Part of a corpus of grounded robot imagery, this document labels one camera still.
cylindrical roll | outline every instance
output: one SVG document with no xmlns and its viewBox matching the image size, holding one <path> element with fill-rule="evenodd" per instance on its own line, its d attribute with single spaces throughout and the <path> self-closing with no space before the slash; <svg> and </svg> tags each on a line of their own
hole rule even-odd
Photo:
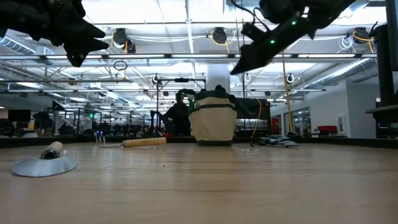
<svg viewBox="0 0 398 224">
<path fill-rule="evenodd" d="M 47 149 L 55 149 L 55 150 L 61 151 L 61 150 L 62 150 L 62 147 L 63 147 L 63 144 L 62 144 L 62 143 L 60 143 L 60 142 L 53 142 L 53 143 L 51 143 L 48 147 L 46 147 L 45 150 L 47 150 Z"/>
<path fill-rule="evenodd" d="M 137 139 L 123 141 L 123 147 L 156 146 L 166 143 L 166 138 Z"/>
</svg>

ceiling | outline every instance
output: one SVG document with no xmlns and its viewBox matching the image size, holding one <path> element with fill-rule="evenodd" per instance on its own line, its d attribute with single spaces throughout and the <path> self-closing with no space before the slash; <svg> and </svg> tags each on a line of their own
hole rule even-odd
<svg viewBox="0 0 398 224">
<path fill-rule="evenodd" d="M 252 9 L 256 1 L 244 1 L 244 6 Z M 351 7 L 341 14 L 331 26 L 317 32 L 315 40 L 304 37 L 288 47 L 285 54 L 352 54 L 353 52 L 369 54 L 371 50 L 368 44 L 342 45 L 344 36 L 352 34 L 355 27 L 365 27 L 368 31 L 378 21 L 383 24 L 386 21 L 384 7 L 365 7 L 367 1 L 357 1 L 356 8 Z M 136 47 L 136 54 L 239 54 L 239 46 L 251 43 L 247 37 L 240 34 L 243 21 L 251 21 L 252 17 L 246 12 L 235 9 L 227 1 L 214 0 L 83 0 L 86 10 L 85 20 L 106 32 L 103 41 L 111 43 L 112 33 L 116 28 L 126 28 L 127 35 Z M 271 29 L 274 24 L 263 20 Z M 208 34 L 215 27 L 224 27 L 228 35 L 228 47 L 216 45 Z M 48 52 L 55 55 L 63 55 L 65 51 L 61 47 L 54 47 L 48 40 L 38 42 L 28 35 L 9 30 L 9 38 L 30 48 L 45 47 Z M 123 54 L 121 49 L 113 46 L 110 49 L 92 52 L 93 55 Z M 19 52 L 0 45 L 1 55 L 21 55 Z M 231 70 L 236 60 L 124 60 L 129 64 L 125 71 L 117 71 L 113 65 L 116 60 L 87 60 L 81 68 L 71 67 L 66 61 L 55 61 L 52 65 L 33 60 L 2 60 L 3 72 L 0 77 L 3 80 L 64 80 L 75 78 L 77 80 L 96 80 L 95 88 L 104 90 L 133 89 L 144 90 L 154 87 L 152 79 L 155 75 L 161 78 L 206 78 L 214 71 L 208 69 L 209 63 L 223 63 Z M 285 64 L 287 73 L 296 77 L 295 85 L 303 85 L 316 78 L 320 73 L 340 63 L 348 63 L 352 60 L 293 60 L 288 59 Z M 281 88 L 284 84 L 283 63 L 275 60 L 264 68 L 259 68 L 246 76 L 246 88 Z M 126 77 L 130 83 L 116 82 Z M 114 83 L 99 83 L 101 80 L 114 80 Z M 174 83 L 170 82 L 164 87 L 167 89 L 200 88 L 201 83 Z M 89 89 L 90 84 L 68 83 L 39 84 L 42 89 L 82 90 Z M 11 89 L 32 88 L 26 85 L 11 84 L 4 86 Z M 242 89 L 242 83 L 234 89 Z M 85 98 L 92 103 L 120 103 L 111 97 L 100 97 L 96 93 L 85 93 L 76 96 L 76 93 L 57 93 L 52 97 L 66 101 L 67 103 L 81 103 L 71 100 L 69 97 Z M 129 103 L 138 104 L 145 108 L 140 113 L 147 113 L 153 108 L 156 99 L 154 92 L 148 93 L 115 93 L 119 99 Z M 242 97 L 241 92 L 234 92 L 237 97 Z M 253 92 L 255 97 L 265 98 L 264 92 Z M 172 105 L 174 93 L 169 96 L 160 96 L 164 100 L 164 110 Z M 133 110 L 126 106 L 113 106 L 116 110 Z"/>
</svg>

wooden table surface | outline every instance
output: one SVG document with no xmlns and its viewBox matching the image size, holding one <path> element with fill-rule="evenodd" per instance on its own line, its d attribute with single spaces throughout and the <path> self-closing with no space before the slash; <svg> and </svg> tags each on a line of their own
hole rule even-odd
<svg viewBox="0 0 398 224">
<path fill-rule="evenodd" d="M 66 174 L 26 178 L 0 149 L 0 223 L 398 223 L 398 151 L 168 144 L 64 145 Z"/>
</svg>

